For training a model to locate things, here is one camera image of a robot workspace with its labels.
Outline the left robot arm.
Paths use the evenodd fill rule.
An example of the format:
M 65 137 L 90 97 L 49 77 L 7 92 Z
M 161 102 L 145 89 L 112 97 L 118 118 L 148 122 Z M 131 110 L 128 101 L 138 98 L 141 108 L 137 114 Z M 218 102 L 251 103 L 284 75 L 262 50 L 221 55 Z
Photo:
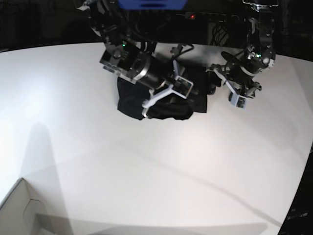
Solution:
M 248 99 L 253 99 L 256 92 L 262 90 L 254 78 L 275 63 L 273 8 L 279 5 L 277 0 L 245 0 L 243 3 L 252 9 L 244 48 L 236 54 L 222 51 L 221 56 L 226 63 L 212 64 L 206 70 L 209 75 L 208 95 L 213 95 L 217 87 L 227 85 L 230 90 L 228 100 L 238 108 L 244 108 Z

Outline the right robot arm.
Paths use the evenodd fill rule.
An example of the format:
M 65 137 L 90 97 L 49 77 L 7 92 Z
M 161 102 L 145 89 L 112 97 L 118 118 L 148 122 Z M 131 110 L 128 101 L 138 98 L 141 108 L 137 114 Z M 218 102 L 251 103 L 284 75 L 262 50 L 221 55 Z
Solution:
M 91 29 L 105 45 L 100 63 L 117 76 L 118 110 L 144 118 L 188 119 L 188 98 L 194 83 L 184 76 L 178 58 L 194 49 L 179 43 L 163 61 L 153 53 L 157 40 L 145 37 L 131 23 L 130 11 L 116 0 L 80 0 L 77 9 L 89 12 Z

